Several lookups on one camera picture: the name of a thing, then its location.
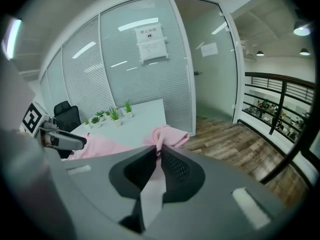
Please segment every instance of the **small succulent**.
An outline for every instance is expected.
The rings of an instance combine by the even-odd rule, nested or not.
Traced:
[[[101,110],[100,112],[97,112],[95,115],[99,118],[102,118],[104,116],[104,111]]]
[[[110,116],[113,121],[116,121],[119,119],[118,111],[113,106],[110,107]]]
[[[126,100],[126,101],[124,102],[124,110],[125,110],[125,112],[127,112],[127,113],[132,112],[132,107],[130,106],[130,101],[129,101],[129,100]]]
[[[95,116],[94,118],[91,119],[91,123],[96,124],[100,121],[100,118]]]

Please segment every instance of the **window blind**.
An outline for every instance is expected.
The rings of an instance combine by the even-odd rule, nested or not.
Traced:
[[[62,45],[62,68],[70,103],[78,107],[82,122],[114,105],[101,57],[98,16]]]
[[[50,116],[53,117],[55,115],[54,114],[54,105],[52,103],[52,99],[51,99],[51,95],[50,95],[47,72],[48,71],[46,70],[43,74],[43,77],[40,81],[40,87],[41,87],[45,110]]]
[[[139,62],[135,27],[162,24],[166,57]],[[163,99],[172,127],[192,131],[192,102],[186,55],[169,0],[135,0],[100,16],[101,48],[110,89],[118,107]]]
[[[51,61],[47,69],[47,76],[53,107],[61,102],[69,101],[62,71],[61,49]]]

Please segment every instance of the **metal railing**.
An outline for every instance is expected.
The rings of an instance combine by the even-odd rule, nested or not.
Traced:
[[[284,157],[283,160],[261,180],[261,183],[266,184],[278,175],[287,165],[289,165],[289,163],[291,163],[299,151],[320,172],[320,160],[310,152],[309,149],[312,142],[309,140],[307,141],[308,143],[303,143],[301,142],[302,138],[300,138],[304,129],[310,123],[309,114],[301,114],[284,106],[285,97],[311,106],[315,94],[315,84],[298,78],[278,74],[246,72],[245,76],[251,77],[251,84],[245,84],[245,86],[276,93],[280,95],[280,98],[279,102],[275,102],[264,97],[245,92],[244,94],[246,96],[257,98],[262,102],[258,102],[258,104],[251,104],[244,101],[243,103],[249,106],[249,108],[242,109],[242,111],[268,125],[270,127],[270,135],[272,135],[274,131],[277,131],[292,143],[295,143],[296,141],[298,142],[294,148],[291,149],[289,154],[287,154],[287,156]],[[284,110],[296,115],[298,117],[298,121],[287,117]],[[269,120],[263,119],[263,114],[271,116],[272,120],[269,118]],[[284,126],[280,127],[282,123],[289,126],[288,132],[283,131]]]

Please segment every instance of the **white table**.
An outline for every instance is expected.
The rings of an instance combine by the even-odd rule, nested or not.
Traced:
[[[143,139],[151,133],[152,129],[166,124],[164,102],[162,99],[132,105],[133,118],[121,117],[122,125],[116,127],[111,121],[104,120],[99,128],[92,127],[87,130],[84,124],[78,126],[71,133],[85,135],[90,132],[94,135],[103,135],[117,143],[129,148],[139,148]]]

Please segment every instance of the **wooden floor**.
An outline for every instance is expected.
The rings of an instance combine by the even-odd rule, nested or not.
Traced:
[[[257,181],[283,158],[245,125],[201,117],[196,119],[196,135],[183,148],[224,160]],[[303,200],[308,193],[306,183],[291,165],[266,186],[289,207]]]

